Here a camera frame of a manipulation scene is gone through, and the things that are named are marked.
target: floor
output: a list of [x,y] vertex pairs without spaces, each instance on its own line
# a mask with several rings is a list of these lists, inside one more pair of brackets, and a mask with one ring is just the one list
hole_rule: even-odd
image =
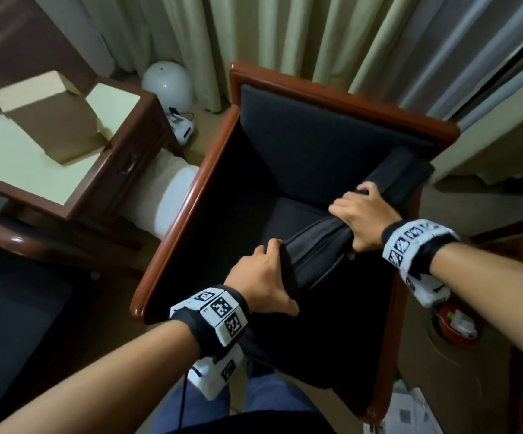
[[[192,111],[197,133],[185,153],[189,162],[199,165],[223,114],[213,115],[198,105]],[[421,215],[468,236],[523,219],[523,196],[441,193],[428,188],[423,193]],[[137,234],[142,250],[119,252],[144,269],[159,241],[140,231]],[[136,283],[123,278],[103,280],[80,320],[58,344],[33,395],[146,331],[128,315]],[[429,329],[429,311],[409,299],[398,367],[408,386],[421,387],[445,434],[502,431],[508,356],[508,341],[491,328],[473,349],[448,346]],[[233,406],[237,409],[243,403],[244,386],[245,371],[239,369],[230,379]],[[361,432],[362,424],[333,392],[300,386],[339,434]]]

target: wristband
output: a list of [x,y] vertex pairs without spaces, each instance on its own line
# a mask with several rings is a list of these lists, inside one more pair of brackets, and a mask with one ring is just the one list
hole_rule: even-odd
[[401,220],[382,232],[382,256],[399,270],[416,299],[431,307],[450,297],[450,289],[430,275],[432,259],[441,247],[457,240],[453,230],[427,219]]
[[204,289],[171,307],[170,319],[183,321],[197,340],[202,357],[227,353],[248,323],[243,296],[225,285]]

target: leg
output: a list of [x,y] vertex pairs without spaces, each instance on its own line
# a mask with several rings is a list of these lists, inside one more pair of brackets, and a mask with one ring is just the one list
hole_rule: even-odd
[[[165,402],[151,423],[151,434],[165,434],[177,430],[183,387],[178,387]],[[201,391],[191,382],[187,382],[183,428],[190,425],[211,422],[229,416],[229,387],[225,387],[213,401],[208,401]]]
[[248,374],[243,412],[262,410],[310,411],[322,415],[302,390],[275,372],[262,376]]

